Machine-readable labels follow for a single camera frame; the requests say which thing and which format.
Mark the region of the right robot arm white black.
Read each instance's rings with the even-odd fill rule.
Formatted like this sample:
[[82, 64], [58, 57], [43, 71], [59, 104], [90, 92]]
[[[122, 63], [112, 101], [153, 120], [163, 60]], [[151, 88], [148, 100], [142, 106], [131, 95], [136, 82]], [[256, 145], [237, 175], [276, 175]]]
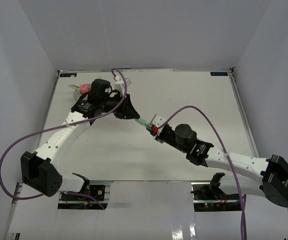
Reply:
[[149, 132], [159, 143], [166, 143], [184, 153], [186, 159], [196, 166], [235, 172], [239, 176], [235, 180], [223, 172], [215, 173], [209, 184], [193, 186], [194, 199], [226, 200], [241, 193], [264, 197], [277, 206], [288, 208], [288, 163], [283, 157], [275, 154], [270, 158], [233, 152], [227, 154], [212, 143], [198, 139], [188, 124], [176, 128], [165, 125], [161, 130], [152, 126]]

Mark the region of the mint green highlighter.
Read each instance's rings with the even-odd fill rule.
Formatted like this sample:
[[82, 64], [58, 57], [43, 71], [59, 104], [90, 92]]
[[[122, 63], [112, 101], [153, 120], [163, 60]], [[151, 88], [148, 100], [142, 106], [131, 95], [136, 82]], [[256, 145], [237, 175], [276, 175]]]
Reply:
[[141, 126], [145, 127], [146, 129], [151, 129], [151, 124], [146, 121], [144, 118], [140, 117], [138, 119], [135, 119], [135, 121], [140, 124]]

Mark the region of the pink capped crayon tube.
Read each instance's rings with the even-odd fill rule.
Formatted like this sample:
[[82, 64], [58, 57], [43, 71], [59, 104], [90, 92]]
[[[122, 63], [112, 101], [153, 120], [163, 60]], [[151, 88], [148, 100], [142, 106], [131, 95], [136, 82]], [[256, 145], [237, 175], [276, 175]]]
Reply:
[[90, 84], [88, 83], [84, 83], [84, 84], [81, 84], [79, 86], [79, 92], [80, 94], [85, 94], [85, 93], [88, 93], [90, 91], [91, 87], [90, 87]]

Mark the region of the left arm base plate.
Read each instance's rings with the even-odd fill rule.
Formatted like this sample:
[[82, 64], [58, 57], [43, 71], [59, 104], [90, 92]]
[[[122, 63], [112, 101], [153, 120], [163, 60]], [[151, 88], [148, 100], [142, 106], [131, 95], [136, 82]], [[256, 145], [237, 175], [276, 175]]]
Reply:
[[109, 202], [109, 192], [105, 185], [90, 185], [83, 190], [80, 196], [61, 193], [57, 208], [60, 210], [105, 210]]

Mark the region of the yellow pen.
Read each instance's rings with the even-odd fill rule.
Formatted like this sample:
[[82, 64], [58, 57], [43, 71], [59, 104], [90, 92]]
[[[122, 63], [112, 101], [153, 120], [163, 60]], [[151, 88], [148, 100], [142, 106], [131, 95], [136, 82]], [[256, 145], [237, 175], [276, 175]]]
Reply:
[[80, 89], [79, 86], [74, 85], [74, 84], [69, 84], [68, 87], [71, 88], [71, 89], [74, 89], [74, 90], [79, 90]]

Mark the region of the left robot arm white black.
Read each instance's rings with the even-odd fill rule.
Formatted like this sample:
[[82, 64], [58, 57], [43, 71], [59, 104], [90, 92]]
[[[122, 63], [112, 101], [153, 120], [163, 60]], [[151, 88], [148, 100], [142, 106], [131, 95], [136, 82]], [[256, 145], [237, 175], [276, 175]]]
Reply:
[[90, 90], [73, 105], [63, 127], [33, 153], [26, 151], [21, 156], [23, 183], [47, 197], [58, 192], [72, 192], [80, 200], [87, 198], [89, 180], [77, 173], [59, 173], [60, 161], [78, 137], [101, 116], [113, 113], [122, 120], [140, 118], [126, 92], [130, 84], [129, 78], [118, 80], [113, 85], [107, 80], [95, 79]]

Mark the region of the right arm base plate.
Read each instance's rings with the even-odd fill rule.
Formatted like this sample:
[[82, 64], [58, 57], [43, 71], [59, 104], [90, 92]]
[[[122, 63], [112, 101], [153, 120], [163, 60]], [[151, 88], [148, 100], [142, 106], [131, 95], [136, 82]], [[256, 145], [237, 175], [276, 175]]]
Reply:
[[213, 193], [209, 182], [192, 182], [191, 194], [196, 213], [210, 212], [240, 212], [240, 198], [238, 194]]

